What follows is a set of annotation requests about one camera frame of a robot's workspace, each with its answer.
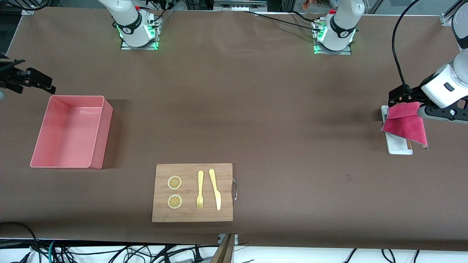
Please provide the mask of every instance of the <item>pink cloth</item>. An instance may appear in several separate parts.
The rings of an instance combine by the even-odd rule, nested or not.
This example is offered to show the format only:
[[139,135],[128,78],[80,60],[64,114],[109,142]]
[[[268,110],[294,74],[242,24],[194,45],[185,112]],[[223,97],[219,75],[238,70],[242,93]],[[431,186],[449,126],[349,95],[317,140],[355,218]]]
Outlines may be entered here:
[[381,131],[422,144],[427,147],[423,119],[417,115],[418,102],[400,103],[388,108],[387,120]]

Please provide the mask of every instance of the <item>pink container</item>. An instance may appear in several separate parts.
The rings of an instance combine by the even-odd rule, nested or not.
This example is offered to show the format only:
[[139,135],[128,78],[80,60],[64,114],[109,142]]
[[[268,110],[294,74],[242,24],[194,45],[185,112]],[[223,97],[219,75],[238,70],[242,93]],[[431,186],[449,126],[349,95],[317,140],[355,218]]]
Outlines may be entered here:
[[112,110],[103,96],[51,96],[31,167],[101,169]]

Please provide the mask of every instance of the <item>knife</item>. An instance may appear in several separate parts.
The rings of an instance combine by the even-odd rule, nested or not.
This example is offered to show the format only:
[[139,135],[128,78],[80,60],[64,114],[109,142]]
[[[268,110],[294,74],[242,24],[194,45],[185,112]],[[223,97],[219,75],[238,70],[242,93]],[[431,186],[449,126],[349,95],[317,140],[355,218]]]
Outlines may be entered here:
[[210,169],[210,178],[211,178],[211,183],[213,183],[213,189],[214,189],[214,197],[216,197],[216,209],[218,211],[221,209],[221,193],[218,191],[218,188],[216,187],[216,176],[214,174],[214,170]]

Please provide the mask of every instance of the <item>lemon slice illustration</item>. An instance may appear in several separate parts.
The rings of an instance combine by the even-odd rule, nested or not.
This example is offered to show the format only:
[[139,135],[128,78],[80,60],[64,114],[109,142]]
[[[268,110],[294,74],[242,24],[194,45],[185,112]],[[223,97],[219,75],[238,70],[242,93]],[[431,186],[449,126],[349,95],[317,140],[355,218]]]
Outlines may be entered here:
[[177,209],[182,205],[182,197],[180,195],[171,195],[168,199],[168,205],[172,209]]
[[172,190],[178,189],[182,185],[182,179],[178,176],[171,176],[168,180],[168,187]]

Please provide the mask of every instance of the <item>teal cable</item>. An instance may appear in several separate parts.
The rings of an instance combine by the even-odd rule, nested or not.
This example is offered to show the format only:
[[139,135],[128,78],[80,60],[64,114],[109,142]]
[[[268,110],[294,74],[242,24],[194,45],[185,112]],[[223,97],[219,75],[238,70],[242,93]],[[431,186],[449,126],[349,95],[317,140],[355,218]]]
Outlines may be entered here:
[[52,263],[52,248],[54,247],[54,243],[55,243],[55,240],[52,241],[51,245],[49,246],[49,263]]

